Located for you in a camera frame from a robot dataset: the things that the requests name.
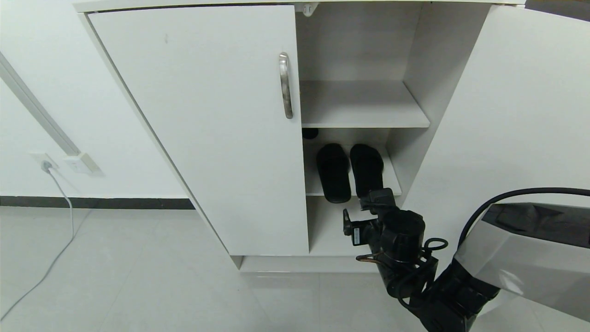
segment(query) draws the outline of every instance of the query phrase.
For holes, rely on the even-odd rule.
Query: open cabinet door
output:
[[[88,18],[230,255],[308,254],[293,6]],[[291,117],[282,52],[290,57]]]
[[[424,216],[425,238],[456,248],[479,205],[541,186],[590,188],[590,23],[492,6],[404,208]],[[440,266],[453,253],[437,255]]]

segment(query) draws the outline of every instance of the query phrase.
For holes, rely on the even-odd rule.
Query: power plug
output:
[[[44,160],[44,161],[41,163],[41,169],[42,169],[44,172],[46,172],[47,174],[50,174],[50,172],[49,172],[49,169],[50,169],[51,167],[52,167],[52,166],[51,166],[51,163],[50,163],[49,161],[47,161],[47,160]]]

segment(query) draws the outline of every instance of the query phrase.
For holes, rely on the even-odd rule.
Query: white cabinet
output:
[[[89,6],[99,52],[243,271],[375,270],[342,234],[342,209],[371,215],[356,197],[322,197],[328,142],[377,148],[398,204],[451,243],[502,191],[590,187],[587,22],[441,1],[322,2],[311,17],[287,4]]]
[[[88,15],[130,94],[232,255],[306,255],[292,5]]]

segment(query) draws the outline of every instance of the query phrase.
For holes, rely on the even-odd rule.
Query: white floor tile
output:
[[[322,332],[424,331],[378,274],[320,274],[320,325]]]
[[[529,306],[545,332],[590,332],[590,322],[564,314],[536,302],[529,301]]]
[[[23,221],[2,232],[3,282],[18,279],[20,274],[29,289],[69,240],[70,227],[62,225],[69,224],[67,209],[55,215],[57,209],[48,210],[31,223]],[[67,221],[61,219],[63,211]],[[134,221],[137,213],[130,210],[117,217],[107,210],[75,212],[76,223],[87,215],[77,237],[47,279],[2,322],[4,331],[96,331],[158,222]]]
[[[0,311],[67,243],[68,218],[0,208]],[[76,240],[2,331],[425,331],[377,274],[239,273],[195,211],[76,210],[75,219]],[[590,323],[521,298],[472,329],[562,330]]]
[[[517,297],[489,313],[478,317],[471,332],[548,332],[544,331],[528,300]]]
[[[166,247],[150,243],[100,331],[237,331],[224,299]]]
[[[273,331],[320,330],[319,274],[244,274]]]

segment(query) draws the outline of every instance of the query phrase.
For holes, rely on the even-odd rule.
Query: black slipper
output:
[[[371,190],[383,189],[383,159],[377,150],[369,145],[356,144],[350,149],[350,163],[358,197],[367,196]]]
[[[349,201],[348,157],[342,147],[336,143],[327,144],[318,151],[316,162],[326,200],[330,203]]]

